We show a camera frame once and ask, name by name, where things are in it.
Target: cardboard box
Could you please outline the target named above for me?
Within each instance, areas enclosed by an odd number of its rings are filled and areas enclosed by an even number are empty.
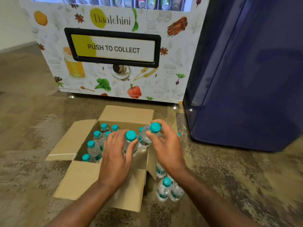
[[[150,124],[153,110],[107,105],[98,120],[76,121],[47,156],[47,161],[71,160],[71,164],[58,186],[54,197],[77,200],[97,179],[100,163],[82,162],[87,153],[87,142],[102,123],[117,124],[120,129],[134,130]],[[132,169],[121,188],[108,201],[107,206],[140,212],[146,171],[156,179],[157,157],[152,146],[145,153],[137,153]]]

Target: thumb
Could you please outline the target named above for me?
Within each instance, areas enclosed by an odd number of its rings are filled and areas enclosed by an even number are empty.
[[[157,147],[160,147],[160,145],[162,145],[162,142],[159,140],[159,138],[156,136],[156,134],[151,133],[150,131],[146,131],[145,134],[151,140],[155,149],[157,149]]]
[[[135,139],[134,141],[132,141],[129,145],[128,148],[126,150],[126,154],[125,154],[125,158],[127,162],[131,162],[132,161],[132,155],[134,153],[134,147],[136,146],[138,142],[138,139]]]

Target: blue machine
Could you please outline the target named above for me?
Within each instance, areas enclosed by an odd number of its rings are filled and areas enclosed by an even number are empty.
[[[184,105],[199,142],[282,151],[303,128],[303,0],[211,0]]]

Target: white wall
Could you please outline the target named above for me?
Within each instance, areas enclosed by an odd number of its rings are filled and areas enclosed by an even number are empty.
[[[18,0],[0,0],[0,53],[35,43]]]

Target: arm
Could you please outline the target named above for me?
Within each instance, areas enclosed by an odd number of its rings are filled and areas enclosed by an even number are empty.
[[[118,190],[131,168],[137,140],[131,142],[124,156],[124,136],[127,130],[108,135],[98,180],[73,204],[63,210],[47,227],[88,226],[99,210]]]
[[[152,141],[157,159],[169,175],[183,188],[199,212],[210,226],[242,227],[260,226],[242,214],[214,189],[202,182],[187,166],[183,158],[179,136],[163,120],[152,122],[161,124],[163,137],[150,131],[146,135]]]

